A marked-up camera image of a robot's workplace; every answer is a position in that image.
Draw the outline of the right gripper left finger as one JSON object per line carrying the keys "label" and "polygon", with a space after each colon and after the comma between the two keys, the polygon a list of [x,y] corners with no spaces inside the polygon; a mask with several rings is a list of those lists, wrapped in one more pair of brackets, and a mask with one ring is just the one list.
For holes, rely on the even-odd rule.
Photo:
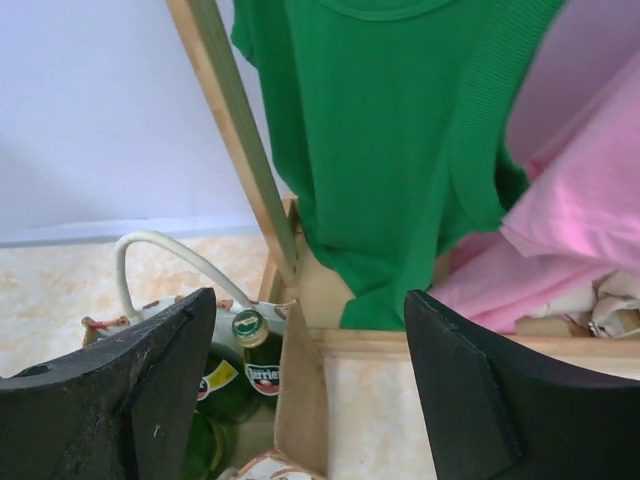
{"label": "right gripper left finger", "polygon": [[180,478],[215,317],[215,293],[201,288],[2,379],[2,478]]}

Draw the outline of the green Perrier bottle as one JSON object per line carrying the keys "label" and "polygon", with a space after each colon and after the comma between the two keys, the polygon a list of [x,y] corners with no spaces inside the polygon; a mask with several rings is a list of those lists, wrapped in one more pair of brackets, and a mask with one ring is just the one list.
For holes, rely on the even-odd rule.
{"label": "green Perrier bottle", "polygon": [[243,349],[245,376],[261,402],[277,408],[283,336],[270,329],[256,310],[244,310],[231,323],[232,334]]}

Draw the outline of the dark green red-label bottle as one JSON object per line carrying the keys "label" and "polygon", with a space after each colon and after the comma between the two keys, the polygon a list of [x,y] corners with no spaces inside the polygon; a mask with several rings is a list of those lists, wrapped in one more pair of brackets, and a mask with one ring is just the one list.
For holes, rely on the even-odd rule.
{"label": "dark green red-label bottle", "polygon": [[183,479],[216,479],[230,466],[244,402],[237,353],[211,344],[189,430]]}

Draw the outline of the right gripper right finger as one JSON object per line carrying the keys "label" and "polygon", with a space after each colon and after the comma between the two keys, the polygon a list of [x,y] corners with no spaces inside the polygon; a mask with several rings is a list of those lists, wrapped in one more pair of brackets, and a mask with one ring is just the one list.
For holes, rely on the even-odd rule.
{"label": "right gripper right finger", "polygon": [[421,290],[404,320],[438,478],[638,478],[637,380],[538,353]]}

